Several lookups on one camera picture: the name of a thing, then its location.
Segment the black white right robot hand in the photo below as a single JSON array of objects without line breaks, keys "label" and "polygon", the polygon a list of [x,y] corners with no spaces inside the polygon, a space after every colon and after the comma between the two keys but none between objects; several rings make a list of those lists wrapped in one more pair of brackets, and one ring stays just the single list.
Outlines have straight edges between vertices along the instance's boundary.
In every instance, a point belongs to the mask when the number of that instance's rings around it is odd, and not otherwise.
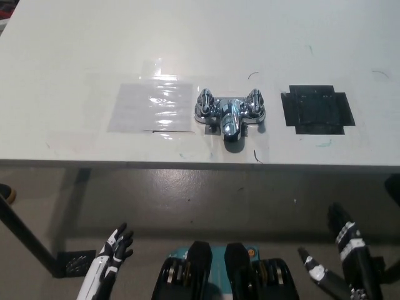
[{"label": "black white right robot hand", "polygon": [[311,281],[333,299],[382,299],[373,258],[356,222],[338,203],[329,206],[327,224],[334,236],[344,277],[316,261],[303,247],[297,249]]}]

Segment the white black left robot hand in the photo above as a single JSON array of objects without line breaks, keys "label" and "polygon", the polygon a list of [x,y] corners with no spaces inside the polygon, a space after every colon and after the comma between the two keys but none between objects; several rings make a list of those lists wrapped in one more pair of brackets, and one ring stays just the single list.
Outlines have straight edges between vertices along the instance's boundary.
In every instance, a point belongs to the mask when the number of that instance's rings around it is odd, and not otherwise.
[{"label": "white black left robot hand", "polygon": [[129,248],[134,232],[126,228],[124,222],[108,237],[86,273],[77,300],[110,299],[122,264],[134,252]]}]

